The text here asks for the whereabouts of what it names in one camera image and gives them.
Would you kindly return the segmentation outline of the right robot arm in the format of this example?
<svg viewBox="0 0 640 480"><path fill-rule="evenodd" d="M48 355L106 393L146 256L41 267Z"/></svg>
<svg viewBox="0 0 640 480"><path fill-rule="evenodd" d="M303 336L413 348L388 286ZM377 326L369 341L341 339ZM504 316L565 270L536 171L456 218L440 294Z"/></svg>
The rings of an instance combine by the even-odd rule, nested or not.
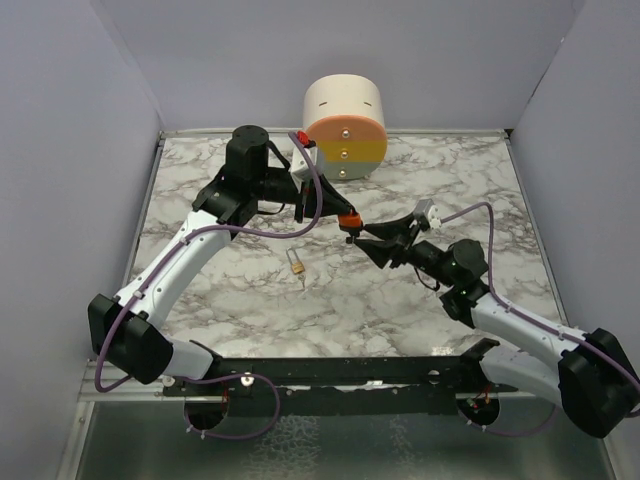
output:
<svg viewBox="0 0 640 480"><path fill-rule="evenodd" d="M380 268L408 264L432 278L447 289L439 300L451 319L509 342L460 365L467 389L494 383L532 393L595 438L638 416L639 377L614 334L585 332L519 309L495 292L491 253L478 241L465 238L446 249L418 241L431 224L426 216L408 215L367 225L370 236L353 242Z"/></svg>

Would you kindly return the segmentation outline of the brass padlock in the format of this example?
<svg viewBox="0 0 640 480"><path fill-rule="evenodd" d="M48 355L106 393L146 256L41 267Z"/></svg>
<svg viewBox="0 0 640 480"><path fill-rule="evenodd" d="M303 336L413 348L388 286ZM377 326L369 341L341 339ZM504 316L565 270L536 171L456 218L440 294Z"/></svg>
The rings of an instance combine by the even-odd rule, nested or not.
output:
<svg viewBox="0 0 640 480"><path fill-rule="evenodd" d="M295 275L299 275L305 272L305 266L300 260L299 255L294 248L288 248L286 250L286 256L291 266L291 270Z"/></svg>

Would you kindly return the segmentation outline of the orange black padlock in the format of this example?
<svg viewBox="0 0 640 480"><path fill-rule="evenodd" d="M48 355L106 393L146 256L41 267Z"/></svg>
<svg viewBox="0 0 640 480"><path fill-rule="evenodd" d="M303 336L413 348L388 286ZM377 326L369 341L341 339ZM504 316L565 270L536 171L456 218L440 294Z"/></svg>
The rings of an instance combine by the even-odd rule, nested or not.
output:
<svg viewBox="0 0 640 480"><path fill-rule="evenodd" d="M363 222L357 212L338 216L339 228L350 236L357 237L363 229Z"/></svg>

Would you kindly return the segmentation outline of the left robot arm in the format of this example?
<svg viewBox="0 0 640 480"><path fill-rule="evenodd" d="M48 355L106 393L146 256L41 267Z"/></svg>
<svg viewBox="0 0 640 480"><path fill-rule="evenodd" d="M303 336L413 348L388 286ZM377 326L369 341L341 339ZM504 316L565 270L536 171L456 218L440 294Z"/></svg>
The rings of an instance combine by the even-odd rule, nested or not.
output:
<svg viewBox="0 0 640 480"><path fill-rule="evenodd" d="M285 240L310 232L320 218L334 216L349 240L363 229L356 208L323 174L318 137L291 131L292 160L269 166L278 152L268 132L256 125L236 128L226 145L225 162L214 179L197 194L178 232L142 274L107 297L98 294L88 307L91 342L97 355L94 385L102 393L106 363L128 379L149 384L161 376L184 378L195 392L206 395L220 385L220 357L195 341L178 341L161 331L176 301L218 252L239 234ZM292 205L304 228L285 233L247 228L259 214L260 202Z"/></svg>

